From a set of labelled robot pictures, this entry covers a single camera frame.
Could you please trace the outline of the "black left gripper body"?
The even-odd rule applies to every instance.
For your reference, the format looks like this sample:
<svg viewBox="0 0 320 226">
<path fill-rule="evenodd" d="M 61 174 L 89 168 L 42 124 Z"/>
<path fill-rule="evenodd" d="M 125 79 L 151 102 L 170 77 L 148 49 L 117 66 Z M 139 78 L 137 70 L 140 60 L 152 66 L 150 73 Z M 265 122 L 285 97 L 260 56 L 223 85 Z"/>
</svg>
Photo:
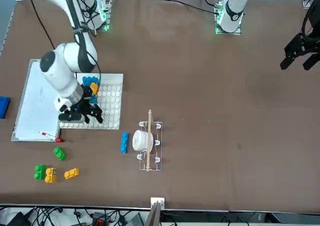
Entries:
<svg viewBox="0 0 320 226">
<path fill-rule="evenodd" d="M 286 58 L 297 58 L 308 53 L 318 53 L 320 42 L 306 40 L 302 33 L 298 33 L 285 47 Z"/>
</svg>

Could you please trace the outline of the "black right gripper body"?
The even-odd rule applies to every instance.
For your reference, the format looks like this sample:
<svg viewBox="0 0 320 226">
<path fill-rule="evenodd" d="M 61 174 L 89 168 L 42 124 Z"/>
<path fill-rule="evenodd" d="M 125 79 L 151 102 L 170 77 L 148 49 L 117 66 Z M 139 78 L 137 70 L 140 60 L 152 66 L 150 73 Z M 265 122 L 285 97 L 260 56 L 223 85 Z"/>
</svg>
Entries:
<svg viewBox="0 0 320 226">
<path fill-rule="evenodd" d="M 82 115 L 91 115 L 93 107 L 90 104 L 90 99 L 92 97 L 92 89 L 90 86 L 81 85 L 83 90 L 81 100 L 76 104 L 76 112 Z"/>
</svg>

